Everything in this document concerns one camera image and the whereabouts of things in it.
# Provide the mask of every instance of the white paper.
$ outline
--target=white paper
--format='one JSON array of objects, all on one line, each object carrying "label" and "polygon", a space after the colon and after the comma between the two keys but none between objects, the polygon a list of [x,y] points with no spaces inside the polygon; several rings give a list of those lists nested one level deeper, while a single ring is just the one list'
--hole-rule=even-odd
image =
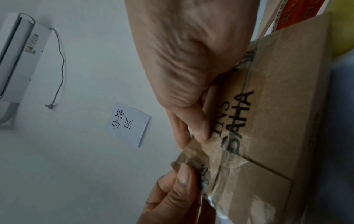
[{"label": "white paper", "polygon": [[106,131],[111,136],[138,148],[150,118],[150,115],[139,110],[116,103]]}]

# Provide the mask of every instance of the power cord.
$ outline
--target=power cord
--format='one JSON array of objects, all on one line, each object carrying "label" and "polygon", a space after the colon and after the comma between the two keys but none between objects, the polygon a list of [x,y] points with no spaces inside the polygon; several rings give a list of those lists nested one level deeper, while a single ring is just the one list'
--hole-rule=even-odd
[{"label": "power cord", "polygon": [[54,100],[53,100],[52,104],[45,105],[45,107],[50,109],[50,110],[53,109],[56,97],[58,96],[59,90],[61,89],[61,87],[63,85],[63,82],[64,82],[64,65],[65,65],[65,58],[64,58],[64,56],[62,54],[62,50],[60,48],[59,34],[54,28],[51,28],[51,30],[53,30],[55,32],[56,38],[58,39],[59,52],[60,52],[60,55],[62,56],[63,64],[62,64],[62,82],[60,83],[60,86],[59,86],[58,90],[56,91],[56,94],[55,94],[55,97],[54,97]]}]

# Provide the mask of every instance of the cardboard box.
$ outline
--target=cardboard box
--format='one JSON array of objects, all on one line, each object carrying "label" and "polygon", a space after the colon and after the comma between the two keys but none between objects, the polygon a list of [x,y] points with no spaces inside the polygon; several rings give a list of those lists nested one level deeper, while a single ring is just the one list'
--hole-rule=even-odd
[{"label": "cardboard box", "polygon": [[211,137],[179,158],[204,198],[234,224],[300,223],[331,68],[330,15],[250,44],[211,87]]}]

